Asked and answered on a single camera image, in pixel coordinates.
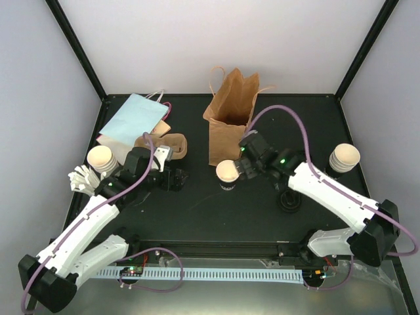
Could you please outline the single black sleeved cup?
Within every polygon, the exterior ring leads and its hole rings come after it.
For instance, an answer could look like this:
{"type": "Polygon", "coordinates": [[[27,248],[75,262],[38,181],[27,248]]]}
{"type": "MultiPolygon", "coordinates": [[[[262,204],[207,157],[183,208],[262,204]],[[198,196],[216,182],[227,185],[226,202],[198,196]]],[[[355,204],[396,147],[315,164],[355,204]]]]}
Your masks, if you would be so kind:
{"type": "Polygon", "coordinates": [[[236,181],[240,177],[234,161],[224,160],[216,166],[216,176],[219,179],[220,187],[223,190],[230,191],[236,186],[236,181]]]}

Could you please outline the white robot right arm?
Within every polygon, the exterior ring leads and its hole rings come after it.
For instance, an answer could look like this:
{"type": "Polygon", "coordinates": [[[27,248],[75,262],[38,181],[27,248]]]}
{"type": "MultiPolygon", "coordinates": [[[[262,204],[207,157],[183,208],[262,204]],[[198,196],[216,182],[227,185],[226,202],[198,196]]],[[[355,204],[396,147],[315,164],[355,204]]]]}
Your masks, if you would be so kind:
{"type": "Polygon", "coordinates": [[[302,152],[273,149],[261,134],[251,131],[239,143],[242,156],[234,163],[247,179],[265,176],[279,192],[304,195],[338,216],[347,227],[309,234],[298,248],[300,260],[314,264],[321,257],[353,255],[370,266],[380,266],[400,235],[395,203],[379,203],[361,196],[310,167],[302,152]]]}

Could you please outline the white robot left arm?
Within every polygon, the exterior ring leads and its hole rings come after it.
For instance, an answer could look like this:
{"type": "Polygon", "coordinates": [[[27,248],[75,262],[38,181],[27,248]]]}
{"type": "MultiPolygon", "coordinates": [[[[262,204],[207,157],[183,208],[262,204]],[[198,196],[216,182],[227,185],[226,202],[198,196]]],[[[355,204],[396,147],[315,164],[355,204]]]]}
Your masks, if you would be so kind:
{"type": "Polygon", "coordinates": [[[108,177],[92,192],[88,203],[73,222],[36,256],[25,255],[18,263],[24,295],[31,295],[46,309],[60,312],[72,301],[77,290],[97,272],[112,263],[146,258],[138,235],[118,228],[102,243],[88,246],[99,232],[132,204],[139,190],[159,188],[177,192],[188,177],[182,169],[172,169],[173,149],[134,147],[108,177]]]}

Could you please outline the black coffee cup lid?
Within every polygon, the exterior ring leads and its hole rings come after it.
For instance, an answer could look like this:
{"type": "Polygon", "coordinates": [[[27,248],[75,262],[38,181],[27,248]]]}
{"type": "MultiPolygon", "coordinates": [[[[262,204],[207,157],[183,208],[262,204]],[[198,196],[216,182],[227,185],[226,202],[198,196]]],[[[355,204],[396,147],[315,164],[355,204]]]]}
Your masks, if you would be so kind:
{"type": "Polygon", "coordinates": [[[277,204],[286,213],[295,213],[301,206],[301,194],[291,190],[282,192],[277,197],[277,204]]]}

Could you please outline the brown pulp cup carrier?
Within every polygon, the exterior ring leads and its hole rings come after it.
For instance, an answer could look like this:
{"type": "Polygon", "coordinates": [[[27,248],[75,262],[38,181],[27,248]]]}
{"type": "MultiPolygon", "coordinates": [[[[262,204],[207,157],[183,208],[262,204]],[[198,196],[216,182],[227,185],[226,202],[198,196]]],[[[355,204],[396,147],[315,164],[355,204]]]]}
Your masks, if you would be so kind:
{"type": "MultiPolygon", "coordinates": [[[[152,138],[152,142],[154,148],[158,148],[160,146],[168,146],[172,149],[173,153],[171,156],[170,161],[178,160],[185,157],[188,150],[188,143],[187,139],[183,134],[180,133],[170,133],[165,134],[163,136],[157,135],[150,135],[152,138]]],[[[127,153],[129,155],[131,152],[135,152],[136,147],[146,148],[147,151],[149,149],[148,142],[143,139],[142,136],[138,137],[135,140],[134,147],[127,153]]],[[[150,158],[150,153],[146,153],[146,158],[150,158]]]]}

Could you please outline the small brown paper bag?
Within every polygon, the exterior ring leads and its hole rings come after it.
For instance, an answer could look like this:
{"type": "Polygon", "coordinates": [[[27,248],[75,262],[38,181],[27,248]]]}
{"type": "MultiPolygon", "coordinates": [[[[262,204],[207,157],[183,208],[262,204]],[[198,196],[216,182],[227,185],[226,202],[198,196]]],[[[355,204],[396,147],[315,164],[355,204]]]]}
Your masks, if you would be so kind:
{"type": "Polygon", "coordinates": [[[164,120],[160,120],[159,123],[154,127],[152,134],[157,137],[162,137],[171,130],[170,125],[168,125],[164,120]]]}

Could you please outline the light blue paper bag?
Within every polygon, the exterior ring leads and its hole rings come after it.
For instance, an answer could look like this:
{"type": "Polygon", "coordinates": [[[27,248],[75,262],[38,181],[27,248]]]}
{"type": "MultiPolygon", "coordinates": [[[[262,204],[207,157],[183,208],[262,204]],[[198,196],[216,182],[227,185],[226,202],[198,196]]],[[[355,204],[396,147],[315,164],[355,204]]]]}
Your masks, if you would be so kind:
{"type": "Polygon", "coordinates": [[[123,144],[133,145],[143,133],[150,134],[167,111],[168,107],[159,102],[131,94],[99,133],[123,144]]]}

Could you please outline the left paper cup stack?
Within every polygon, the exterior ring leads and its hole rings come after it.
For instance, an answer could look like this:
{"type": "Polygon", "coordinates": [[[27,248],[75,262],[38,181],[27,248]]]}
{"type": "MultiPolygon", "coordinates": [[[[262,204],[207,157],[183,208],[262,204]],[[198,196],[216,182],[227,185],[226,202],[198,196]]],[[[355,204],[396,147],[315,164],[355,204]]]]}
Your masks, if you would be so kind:
{"type": "Polygon", "coordinates": [[[119,167],[119,163],[110,148],[103,145],[90,149],[87,154],[87,162],[98,173],[111,173],[119,167]]]}

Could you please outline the paper cup stack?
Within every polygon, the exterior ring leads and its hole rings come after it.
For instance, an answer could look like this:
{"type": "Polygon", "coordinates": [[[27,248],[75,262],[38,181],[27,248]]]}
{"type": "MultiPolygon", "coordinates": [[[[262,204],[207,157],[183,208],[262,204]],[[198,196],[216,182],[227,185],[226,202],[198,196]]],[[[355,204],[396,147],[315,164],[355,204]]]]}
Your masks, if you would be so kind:
{"type": "Polygon", "coordinates": [[[325,167],[325,173],[337,179],[353,170],[360,162],[360,152],[358,149],[347,143],[339,144],[329,156],[328,163],[325,167]]]}
{"type": "Polygon", "coordinates": [[[103,145],[90,149],[87,154],[87,162],[98,173],[111,173],[119,167],[119,163],[110,148],[103,145]]]}

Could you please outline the white plastic cutlery bundle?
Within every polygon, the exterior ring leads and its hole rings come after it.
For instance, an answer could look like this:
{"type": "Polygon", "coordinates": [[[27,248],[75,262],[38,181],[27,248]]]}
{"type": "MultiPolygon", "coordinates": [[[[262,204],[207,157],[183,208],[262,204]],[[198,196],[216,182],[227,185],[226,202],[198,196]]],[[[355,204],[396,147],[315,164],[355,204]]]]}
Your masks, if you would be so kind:
{"type": "Polygon", "coordinates": [[[79,192],[93,196],[100,184],[96,173],[86,165],[76,166],[74,171],[68,174],[70,188],[73,192],[79,192]]]}

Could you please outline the right paper cup stack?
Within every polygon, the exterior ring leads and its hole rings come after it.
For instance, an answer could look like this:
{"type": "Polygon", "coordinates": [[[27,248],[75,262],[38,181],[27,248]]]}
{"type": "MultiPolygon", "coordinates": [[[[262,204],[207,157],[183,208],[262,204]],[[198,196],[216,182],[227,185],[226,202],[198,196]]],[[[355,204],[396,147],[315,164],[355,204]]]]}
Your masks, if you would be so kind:
{"type": "Polygon", "coordinates": [[[328,163],[325,167],[325,173],[337,179],[353,170],[360,162],[360,152],[358,149],[347,143],[339,144],[329,156],[328,163]]]}

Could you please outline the black aluminium rail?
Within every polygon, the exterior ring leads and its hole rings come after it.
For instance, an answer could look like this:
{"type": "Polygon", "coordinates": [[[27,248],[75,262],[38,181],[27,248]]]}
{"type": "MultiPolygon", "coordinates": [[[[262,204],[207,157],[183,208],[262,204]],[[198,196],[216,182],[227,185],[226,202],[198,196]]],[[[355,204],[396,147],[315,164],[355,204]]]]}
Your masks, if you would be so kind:
{"type": "Polygon", "coordinates": [[[142,240],[136,249],[166,248],[182,258],[208,259],[302,259],[307,262],[314,255],[302,242],[257,241],[165,241],[142,240]]]}

